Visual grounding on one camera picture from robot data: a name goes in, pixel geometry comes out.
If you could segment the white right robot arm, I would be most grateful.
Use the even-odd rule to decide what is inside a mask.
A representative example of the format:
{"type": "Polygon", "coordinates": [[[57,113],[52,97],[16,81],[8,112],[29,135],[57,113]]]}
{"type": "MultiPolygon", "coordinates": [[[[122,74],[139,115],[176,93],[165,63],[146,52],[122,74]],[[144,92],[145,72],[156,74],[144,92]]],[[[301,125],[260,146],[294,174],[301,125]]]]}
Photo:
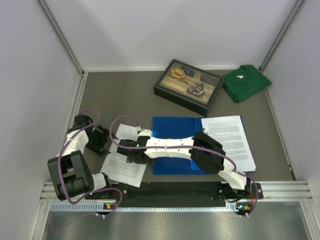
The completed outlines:
{"type": "Polygon", "coordinates": [[[186,159],[201,171],[219,175],[226,181],[221,193],[227,200],[238,200],[252,195],[253,181],[237,170],[236,163],[226,156],[223,146],[204,132],[186,138],[157,138],[141,130],[136,140],[115,142],[117,153],[126,156],[131,164],[155,165],[156,159],[186,159]]]}

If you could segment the green folded t-shirt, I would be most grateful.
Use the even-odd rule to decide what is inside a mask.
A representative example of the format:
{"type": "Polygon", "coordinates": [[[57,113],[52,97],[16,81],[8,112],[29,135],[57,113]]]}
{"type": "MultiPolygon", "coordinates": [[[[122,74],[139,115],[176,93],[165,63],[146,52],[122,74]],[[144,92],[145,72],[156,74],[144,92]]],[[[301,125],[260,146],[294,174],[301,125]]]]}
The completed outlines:
{"type": "Polygon", "coordinates": [[[225,74],[223,88],[235,103],[240,103],[269,87],[272,82],[253,65],[241,65],[225,74]]]}

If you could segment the white paper sheet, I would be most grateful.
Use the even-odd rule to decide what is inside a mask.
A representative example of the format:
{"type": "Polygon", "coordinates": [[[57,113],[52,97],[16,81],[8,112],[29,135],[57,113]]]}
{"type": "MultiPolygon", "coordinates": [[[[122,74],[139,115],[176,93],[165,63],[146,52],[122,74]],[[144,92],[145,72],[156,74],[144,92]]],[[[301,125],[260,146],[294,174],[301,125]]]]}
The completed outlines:
{"type": "Polygon", "coordinates": [[[222,144],[225,155],[234,161],[239,172],[254,173],[257,169],[239,115],[201,119],[203,132],[222,144]]]}

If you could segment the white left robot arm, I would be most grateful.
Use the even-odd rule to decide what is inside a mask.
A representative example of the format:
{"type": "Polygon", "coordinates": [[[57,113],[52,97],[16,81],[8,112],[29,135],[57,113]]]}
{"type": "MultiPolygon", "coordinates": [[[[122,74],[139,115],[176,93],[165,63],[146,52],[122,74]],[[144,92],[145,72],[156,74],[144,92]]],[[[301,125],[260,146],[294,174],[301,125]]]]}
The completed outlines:
{"type": "Polygon", "coordinates": [[[93,127],[91,117],[81,114],[74,117],[72,128],[67,131],[62,153],[47,162],[47,167],[57,198],[61,201],[97,192],[109,198],[114,187],[105,173],[92,174],[84,158],[85,148],[100,157],[110,152],[105,149],[110,140],[109,130],[93,127]]]}

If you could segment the black compartment display box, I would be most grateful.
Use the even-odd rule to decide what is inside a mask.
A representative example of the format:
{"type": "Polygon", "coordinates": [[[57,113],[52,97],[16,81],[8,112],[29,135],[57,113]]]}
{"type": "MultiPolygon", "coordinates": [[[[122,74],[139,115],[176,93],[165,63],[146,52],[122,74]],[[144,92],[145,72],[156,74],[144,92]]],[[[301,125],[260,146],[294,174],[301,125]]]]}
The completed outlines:
{"type": "Polygon", "coordinates": [[[222,76],[173,59],[153,86],[153,92],[206,117],[224,83],[222,76]]]}

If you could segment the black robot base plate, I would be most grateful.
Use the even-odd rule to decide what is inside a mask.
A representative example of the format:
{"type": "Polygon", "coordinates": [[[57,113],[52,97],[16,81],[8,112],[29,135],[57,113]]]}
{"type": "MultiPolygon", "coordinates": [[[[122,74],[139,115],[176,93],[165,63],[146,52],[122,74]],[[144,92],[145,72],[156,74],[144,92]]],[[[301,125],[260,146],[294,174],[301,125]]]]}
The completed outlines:
{"type": "Polygon", "coordinates": [[[232,190],[222,182],[142,182],[140,187],[124,183],[113,185],[122,192],[121,207],[223,207],[225,200],[248,199],[251,195],[262,199],[263,194],[254,184],[245,190],[232,190]]]}

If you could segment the blue plastic folder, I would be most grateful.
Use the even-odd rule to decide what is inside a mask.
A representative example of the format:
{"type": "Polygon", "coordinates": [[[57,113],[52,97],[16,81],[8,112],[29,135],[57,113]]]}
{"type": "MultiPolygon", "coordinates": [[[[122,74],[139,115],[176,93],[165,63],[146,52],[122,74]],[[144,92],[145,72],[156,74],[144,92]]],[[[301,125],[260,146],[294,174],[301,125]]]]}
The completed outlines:
{"type": "MultiPolygon", "coordinates": [[[[152,136],[160,139],[183,139],[203,132],[199,117],[154,116],[152,136]]],[[[152,167],[154,175],[207,175],[190,160],[161,157],[152,167]]]]}

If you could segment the aluminium frame rail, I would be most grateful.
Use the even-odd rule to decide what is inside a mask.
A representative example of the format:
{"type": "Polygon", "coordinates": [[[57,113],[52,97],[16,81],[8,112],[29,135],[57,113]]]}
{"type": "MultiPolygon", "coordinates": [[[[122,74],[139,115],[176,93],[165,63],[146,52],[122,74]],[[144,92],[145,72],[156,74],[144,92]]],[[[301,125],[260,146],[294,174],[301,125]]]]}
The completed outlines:
{"type": "Polygon", "coordinates": [[[142,182],[140,187],[115,183],[114,188],[122,191],[125,200],[137,197],[204,197],[219,201],[248,199],[251,195],[259,200],[306,200],[311,199],[310,188],[305,181],[251,182],[243,193],[232,190],[226,182],[142,182]]]}

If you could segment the white printed paper stack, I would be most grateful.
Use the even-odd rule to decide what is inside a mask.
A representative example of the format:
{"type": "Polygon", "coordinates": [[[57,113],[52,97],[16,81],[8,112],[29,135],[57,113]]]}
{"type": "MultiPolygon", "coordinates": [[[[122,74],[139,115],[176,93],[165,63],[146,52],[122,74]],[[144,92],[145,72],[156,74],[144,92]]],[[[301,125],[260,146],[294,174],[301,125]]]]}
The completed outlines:
{"type": "MultiPolygon", "coordinates": [[[[138,138],[136,128],[125,124],[119,125],[115,135],[118,139],[136,141],[138,138]]],[[[105,158],[100,172],[106,174],[112,181],[139,188],[146,170],[146,165],[127,163],[127,157],[117,153],[117,148],[114,143],[110,145],[109,153],[105,158]]]]}

